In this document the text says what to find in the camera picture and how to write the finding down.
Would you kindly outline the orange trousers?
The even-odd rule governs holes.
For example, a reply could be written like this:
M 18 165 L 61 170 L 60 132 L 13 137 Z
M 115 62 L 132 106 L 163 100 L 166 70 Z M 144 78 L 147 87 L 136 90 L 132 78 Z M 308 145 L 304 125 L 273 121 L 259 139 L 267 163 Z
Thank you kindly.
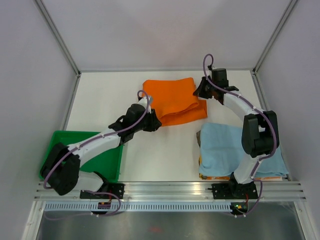
M 148 79 L 142 89 L 153 98 L 151 107 L 163 127 L 176 126 L 208 117 L 207 102 L 193 95 L 192 77 L 178 80 Z

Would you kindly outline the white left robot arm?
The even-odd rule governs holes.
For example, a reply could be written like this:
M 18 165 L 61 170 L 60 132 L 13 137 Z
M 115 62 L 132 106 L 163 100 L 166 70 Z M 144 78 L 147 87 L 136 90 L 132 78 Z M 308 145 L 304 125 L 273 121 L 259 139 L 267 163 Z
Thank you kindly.
M 44 189 L 53 189 L 64 196 L 75 188 L 105 198 L 109 193 L 107 179 L 98 171 L 81 172 L 81 167 L 100 154 L 124 145 L 137 132 L 155 132 L 161 127 L 150 96 L 139 97 L 126 114 L 120 116 L 104 131 L 83 141 L 66 145 L 56 143 L 50 150 L 41 170 Z

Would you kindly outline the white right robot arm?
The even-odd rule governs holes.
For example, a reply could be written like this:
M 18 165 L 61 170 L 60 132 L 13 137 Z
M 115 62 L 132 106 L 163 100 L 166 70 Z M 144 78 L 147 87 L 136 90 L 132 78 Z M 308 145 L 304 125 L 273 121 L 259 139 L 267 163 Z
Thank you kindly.
M 277 115 L 254 106 L 237 87 L 229 85 L 226 69 L 208 69 L 210 75 L 204 71 L 193 95 L 206 100 L 214 98 L 242 120 L 241 145 L 245 154 L 231 174 L 234 182 L 227 189 L 230 196 L 240 198 L 246 192 L 245 185 L 254 181 L 262 162 L 271 158 L 279 146 Z

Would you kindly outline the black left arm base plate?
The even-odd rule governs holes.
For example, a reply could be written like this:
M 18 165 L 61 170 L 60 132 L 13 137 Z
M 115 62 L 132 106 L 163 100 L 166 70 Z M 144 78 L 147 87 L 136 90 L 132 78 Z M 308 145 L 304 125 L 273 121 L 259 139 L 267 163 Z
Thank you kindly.
M 123 199 L 125 184 L 123 183 L 104 183 L 97 191 L 81 190 L 80 199 L 86 200 L 112 200 Z

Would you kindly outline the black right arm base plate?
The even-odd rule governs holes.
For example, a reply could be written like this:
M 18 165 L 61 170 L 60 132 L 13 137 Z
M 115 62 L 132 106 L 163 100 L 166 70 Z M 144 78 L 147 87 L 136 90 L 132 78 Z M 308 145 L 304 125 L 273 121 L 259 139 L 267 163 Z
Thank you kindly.
M 258 191 L 256 185 L 247 184 L 231 185 L 230 183 L 213 183 L 210 188 L 215 200 L 256 200 Z

